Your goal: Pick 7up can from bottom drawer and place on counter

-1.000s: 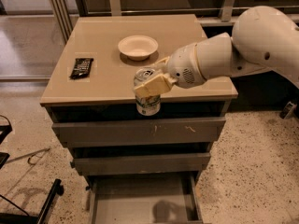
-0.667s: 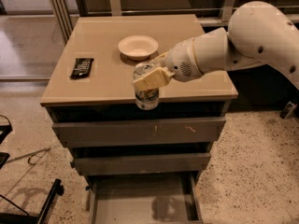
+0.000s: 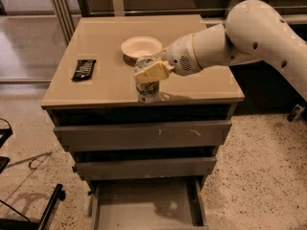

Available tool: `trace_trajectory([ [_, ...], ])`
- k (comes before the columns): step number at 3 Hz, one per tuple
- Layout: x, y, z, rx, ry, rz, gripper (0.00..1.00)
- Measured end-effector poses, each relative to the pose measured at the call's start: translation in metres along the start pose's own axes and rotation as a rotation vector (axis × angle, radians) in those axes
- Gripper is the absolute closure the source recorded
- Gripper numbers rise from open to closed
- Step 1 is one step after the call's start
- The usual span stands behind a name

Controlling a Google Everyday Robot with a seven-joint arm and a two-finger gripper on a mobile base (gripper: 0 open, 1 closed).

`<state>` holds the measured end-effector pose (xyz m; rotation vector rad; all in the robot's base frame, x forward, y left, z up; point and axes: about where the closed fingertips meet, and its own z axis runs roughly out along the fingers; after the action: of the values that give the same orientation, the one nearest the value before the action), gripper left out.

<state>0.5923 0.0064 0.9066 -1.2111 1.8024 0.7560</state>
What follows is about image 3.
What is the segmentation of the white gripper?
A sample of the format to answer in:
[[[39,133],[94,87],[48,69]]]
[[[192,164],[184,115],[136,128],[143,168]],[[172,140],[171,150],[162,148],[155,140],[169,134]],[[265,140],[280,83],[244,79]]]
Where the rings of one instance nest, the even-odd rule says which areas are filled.
[[[135,65],[134,78],[139,83],[152,83],[169,78],[174,71],[180,76],[197,74],[201,71],[194,56],[193,34],[183,36],[174,41],[168,48],[153,54],[153,58],[140,58]]]

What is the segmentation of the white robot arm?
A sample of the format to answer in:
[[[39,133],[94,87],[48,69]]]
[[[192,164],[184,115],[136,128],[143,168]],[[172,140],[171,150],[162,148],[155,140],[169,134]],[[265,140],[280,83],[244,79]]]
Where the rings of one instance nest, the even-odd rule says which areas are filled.
[[[139,61],[139,83],[197,74],[205,68],[265,61],[307,99],[307,43],[283,17],[260,0],[245,0],[225,23],[178,38],[166,49]]]

